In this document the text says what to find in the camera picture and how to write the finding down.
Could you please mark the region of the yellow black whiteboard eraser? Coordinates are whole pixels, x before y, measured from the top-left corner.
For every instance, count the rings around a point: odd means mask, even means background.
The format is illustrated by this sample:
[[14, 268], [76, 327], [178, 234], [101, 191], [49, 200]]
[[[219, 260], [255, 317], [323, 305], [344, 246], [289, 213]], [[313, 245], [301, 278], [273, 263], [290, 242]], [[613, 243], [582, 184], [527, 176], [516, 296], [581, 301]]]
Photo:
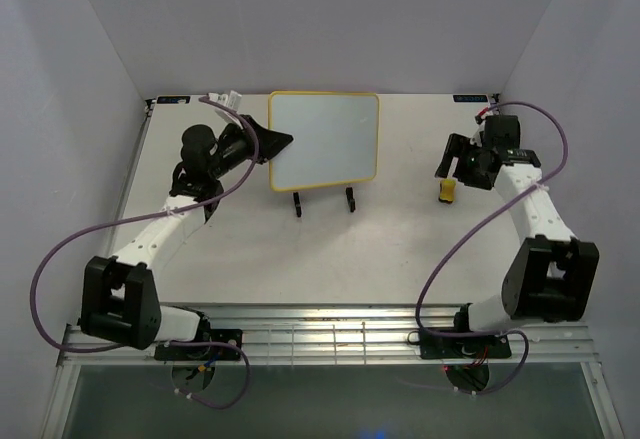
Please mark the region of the yellow black whiteboard eraser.
[[455, 201], [455, 188], [455, 179], [441, 179], [439, 182], [438, 201], [444, 204], [453, 204]]

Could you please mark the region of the yellow framed whiteboard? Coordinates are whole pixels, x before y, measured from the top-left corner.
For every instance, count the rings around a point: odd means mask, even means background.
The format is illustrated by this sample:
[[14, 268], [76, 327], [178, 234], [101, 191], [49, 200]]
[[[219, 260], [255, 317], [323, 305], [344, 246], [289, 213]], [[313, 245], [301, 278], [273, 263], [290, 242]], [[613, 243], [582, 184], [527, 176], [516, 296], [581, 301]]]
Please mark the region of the yellow framed whiteboard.
[[275, 91], [268, 99], [268, 126], [293, 137], [269, 164], [276, 192], [376, 177], [380, 100], [375, 93]]

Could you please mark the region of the wire whiteboard stand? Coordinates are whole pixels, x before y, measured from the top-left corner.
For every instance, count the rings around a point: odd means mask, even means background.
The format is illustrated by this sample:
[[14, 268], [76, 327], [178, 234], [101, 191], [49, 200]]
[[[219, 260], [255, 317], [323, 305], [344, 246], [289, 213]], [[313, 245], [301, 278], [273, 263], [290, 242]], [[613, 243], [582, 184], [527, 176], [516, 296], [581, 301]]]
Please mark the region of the wire whiteboard stand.
[[324, 211], [336, 212], [340, 205], [350, 213], [356, 211], [356, 198], [352, 185], [338, 185], [315, 189], [304, 189], [291, 193], [295, 216], [303, 216], [303, 207], [311, 206]]

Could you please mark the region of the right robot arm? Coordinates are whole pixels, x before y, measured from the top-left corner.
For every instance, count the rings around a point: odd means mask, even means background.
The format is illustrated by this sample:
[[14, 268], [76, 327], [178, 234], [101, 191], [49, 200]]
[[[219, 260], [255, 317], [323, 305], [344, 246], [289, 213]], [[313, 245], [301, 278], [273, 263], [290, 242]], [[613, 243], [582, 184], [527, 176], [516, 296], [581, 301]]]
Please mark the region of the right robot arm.
[[435, 173], [495, 190], [520, 240], [500, 291], [462, 307], [455, 316], [451, 341], [464, 356], [487, 345], [487, 332], [581, 320], [595, 278], [597, 246], [579, 240], [561, 219], [542, 183], [540, 160], [522, 148], [520, 132], [517, 116], [490, 115], [473, 137], [449, 136]]

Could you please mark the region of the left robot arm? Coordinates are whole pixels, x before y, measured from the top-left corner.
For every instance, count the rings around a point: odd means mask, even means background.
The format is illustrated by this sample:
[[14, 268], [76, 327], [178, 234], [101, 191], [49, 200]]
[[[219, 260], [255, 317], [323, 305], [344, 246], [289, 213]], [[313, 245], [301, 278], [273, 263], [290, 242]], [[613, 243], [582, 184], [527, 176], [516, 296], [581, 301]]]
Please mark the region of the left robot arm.
[[210, 351], [212, 335], [203, 328], [202, 315], [161, 305], [156, 281], [216, 211], [216, 198], [224, 192], [221, 178], [245, 161], [272, 160], [294, 140], [260, 126], [249, 115], [243, 119], [244, 126], [229, 124], [220, 135], [204, 124], [183, 132], [181, 160], [160, 217], [114, 255], [96, 256], [85, 267], [79, 319], [84, 334], [139, 350], [177, 341], [194, 359]]

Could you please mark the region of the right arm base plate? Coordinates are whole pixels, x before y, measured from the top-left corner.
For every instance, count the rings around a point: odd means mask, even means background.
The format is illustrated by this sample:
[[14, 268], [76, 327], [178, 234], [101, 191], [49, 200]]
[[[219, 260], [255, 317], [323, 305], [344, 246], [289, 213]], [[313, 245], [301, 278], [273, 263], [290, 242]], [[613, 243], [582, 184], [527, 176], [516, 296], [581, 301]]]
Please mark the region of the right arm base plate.
[[506, 337], [482, 335], [479, 337], [440, 337], [413, 330], [406, 342], [419, 349], [425, 360], [436, 359], [508, 359], [512, 356]]

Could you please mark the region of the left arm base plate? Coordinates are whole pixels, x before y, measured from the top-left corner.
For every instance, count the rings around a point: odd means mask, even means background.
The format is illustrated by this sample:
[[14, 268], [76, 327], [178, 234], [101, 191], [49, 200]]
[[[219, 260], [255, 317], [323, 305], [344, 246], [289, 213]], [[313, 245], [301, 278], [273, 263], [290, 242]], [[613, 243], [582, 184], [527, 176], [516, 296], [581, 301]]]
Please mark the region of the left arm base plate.
[[213, 346], [211, 342], [233, 345], [238, 349], [243, 345], [242, 329], [212, 329], [196, 338], [197, 342], [206, 342], [205, 346], [166, 346], [155, 348], [154, 359], [164, 362], [216, 362], [239, 361], [241, 356], [232, 349]]

